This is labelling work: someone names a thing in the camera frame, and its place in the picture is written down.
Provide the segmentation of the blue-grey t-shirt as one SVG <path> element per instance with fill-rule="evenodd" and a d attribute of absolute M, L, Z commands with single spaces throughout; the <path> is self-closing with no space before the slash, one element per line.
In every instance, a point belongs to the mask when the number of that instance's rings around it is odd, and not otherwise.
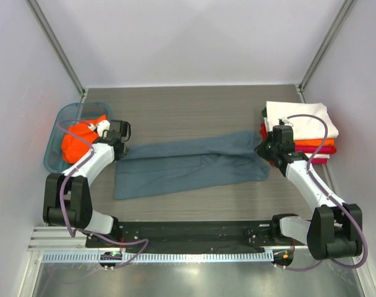
<path fill-rule="evenodd" d="M 258 134 L 241 131 L 132 146 L 116 163 L 114 199 L 264 181 L 270 167 L 254 152 L 261 141 Z"/>

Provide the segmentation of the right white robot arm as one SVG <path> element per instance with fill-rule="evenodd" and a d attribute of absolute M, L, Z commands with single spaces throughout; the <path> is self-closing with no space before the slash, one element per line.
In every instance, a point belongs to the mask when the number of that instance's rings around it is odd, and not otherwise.
<path fill-rule="evenodd" d="M 281 245 L 289 239 L 299 241 L 309 248 L 316 260 L 367 258 L 361 209 L 336 196 L 313 170 L 306 155 L 295 150 L 291 126 L 274 126 L 255 151 L 274 163 L 298 188 L 313 211 L 309 221 L 295 214 L 274 215 L 268 231 L 273 243 Z"/>

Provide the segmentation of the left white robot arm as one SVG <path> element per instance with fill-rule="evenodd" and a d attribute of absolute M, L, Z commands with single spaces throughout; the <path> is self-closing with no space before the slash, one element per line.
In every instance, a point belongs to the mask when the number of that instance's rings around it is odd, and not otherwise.
<path fill-rule="evenodd" d="M 119 221 L 93 209 L 90 186 L 108 165 L 127 155 L 126 142 L 131 137 L 131 125 L 118 120 L 104 120 L 93 125 L 79 119 L 79 123 L 96 135 L 95 140 L 89 142 L 61 126 L 67 122 L 58 122 L 58 128 L 85 144 L 88 152 L 70 168 L 47 176 L 43 221 L 51 226 L 65 226 L 72 237 L 80 231 L 99 236 L 107 247 L 115 247 L 121 241 Z"/>

